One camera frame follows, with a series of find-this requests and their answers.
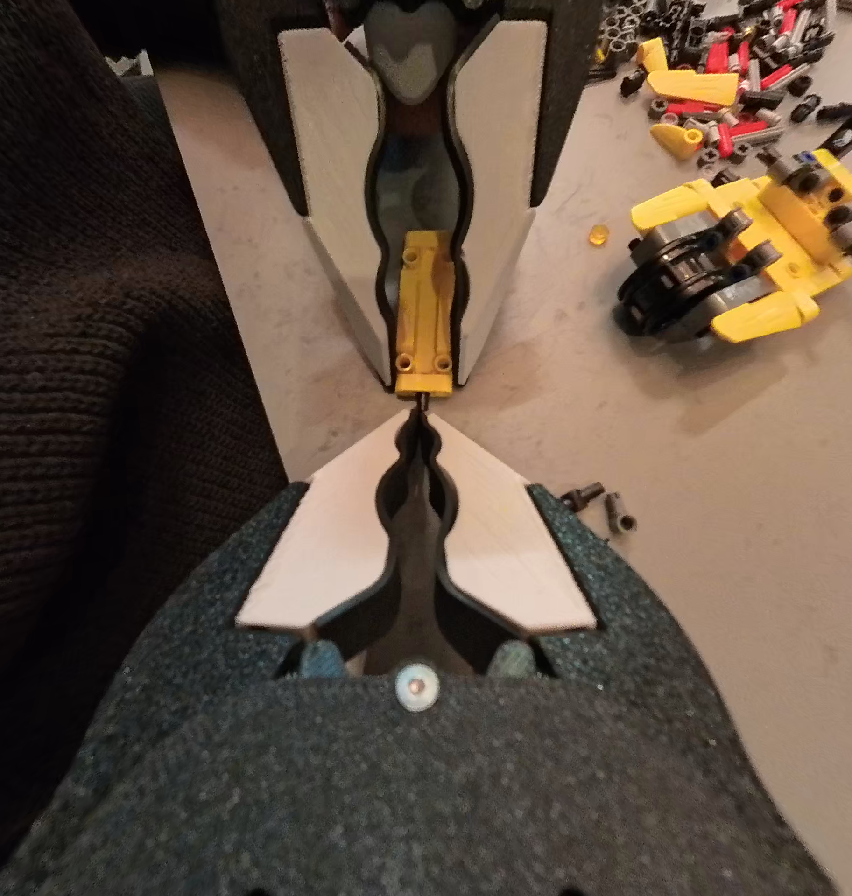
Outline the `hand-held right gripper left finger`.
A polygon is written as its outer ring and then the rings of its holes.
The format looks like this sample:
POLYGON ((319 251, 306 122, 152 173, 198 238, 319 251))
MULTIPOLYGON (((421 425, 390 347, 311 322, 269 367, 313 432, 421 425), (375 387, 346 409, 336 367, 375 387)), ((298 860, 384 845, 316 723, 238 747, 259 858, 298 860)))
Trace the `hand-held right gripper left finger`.
POLYGON ((388 530, 419 438, 420 410, 399 412, 308 478, 237 626, 330 641, 342 658, 385 636, 400 604, 388 530))

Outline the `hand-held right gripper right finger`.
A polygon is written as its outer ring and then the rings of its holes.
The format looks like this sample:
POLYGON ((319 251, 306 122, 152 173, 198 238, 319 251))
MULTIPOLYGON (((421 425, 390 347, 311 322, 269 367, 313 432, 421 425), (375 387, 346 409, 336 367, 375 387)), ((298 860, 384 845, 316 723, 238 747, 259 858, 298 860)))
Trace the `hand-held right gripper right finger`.
POLYGON ((420 445, 438 520, 436 619, 472 671, 485 674, 509 641, 596 631, 528 480, 433 412, 420 415, 420 445))

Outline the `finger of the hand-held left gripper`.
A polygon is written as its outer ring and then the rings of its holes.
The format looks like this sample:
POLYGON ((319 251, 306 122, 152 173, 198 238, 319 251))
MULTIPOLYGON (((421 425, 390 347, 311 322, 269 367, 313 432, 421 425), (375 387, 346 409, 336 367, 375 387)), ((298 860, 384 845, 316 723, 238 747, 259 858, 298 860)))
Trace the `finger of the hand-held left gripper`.
POLYGON ((285 30, 279 51, 308 231, 366 360, 390 389, 394 317, 374 170, 385 134, 383 89, 371 67, 329 28, 285 30))
POLYGON ((532 228, 532 177, 547 25, 494 19, 454 66, 450 125, 465 169, 459 258, 465 306, 456 380, 465 385, 485 348, 532 228))

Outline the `yellow rectangular panel piece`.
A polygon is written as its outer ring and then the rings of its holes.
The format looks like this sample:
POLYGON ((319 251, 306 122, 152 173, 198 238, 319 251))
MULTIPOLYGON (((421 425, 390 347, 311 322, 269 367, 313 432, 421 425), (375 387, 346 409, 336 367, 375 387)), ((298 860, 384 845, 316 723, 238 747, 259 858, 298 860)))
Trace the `yellow rectangular panel piece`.
POLYGON ((406 233, 395 342, 395 392, 447 398, 454 389, 451 311, 455 269, 447 230, 406 233))

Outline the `pile of toy building pieces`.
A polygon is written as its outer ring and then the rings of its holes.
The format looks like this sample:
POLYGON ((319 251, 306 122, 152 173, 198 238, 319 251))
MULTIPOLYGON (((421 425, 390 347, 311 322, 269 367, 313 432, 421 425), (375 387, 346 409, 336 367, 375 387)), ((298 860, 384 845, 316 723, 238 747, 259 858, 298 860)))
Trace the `pile of toy building pieces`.
POLYGON ((834 126, 821 144, 852 150, 852 102, 813 91, 849 1, 601 2, 589 83, 620 76, 623 100, 647 90, 647 117, 678 130, 670 154, 701 168, 738 164, 787 129, 834 126))

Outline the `small yellow toy wheel assembly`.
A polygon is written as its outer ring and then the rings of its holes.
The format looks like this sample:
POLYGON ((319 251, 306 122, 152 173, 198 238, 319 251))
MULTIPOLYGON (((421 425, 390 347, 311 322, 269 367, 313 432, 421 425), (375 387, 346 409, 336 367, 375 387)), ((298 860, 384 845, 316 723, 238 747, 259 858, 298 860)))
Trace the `small yellow toy wheel assembly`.
POLYGON ((814 320, 852 275, 851 114, 813 151, 757 153, 765 173, 723 169, 633 207, 634 271, 614 320, 636 339, 740 344, 814 320))

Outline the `person's dark clothing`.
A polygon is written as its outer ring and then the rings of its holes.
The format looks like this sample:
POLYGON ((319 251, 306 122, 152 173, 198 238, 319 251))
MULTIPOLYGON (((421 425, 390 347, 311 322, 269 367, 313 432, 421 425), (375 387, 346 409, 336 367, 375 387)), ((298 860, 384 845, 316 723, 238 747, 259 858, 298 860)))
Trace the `person's dark clothing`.
POLYGON ((0 2, 0 866, 141 631, 286 484, 151 77, 0 2))

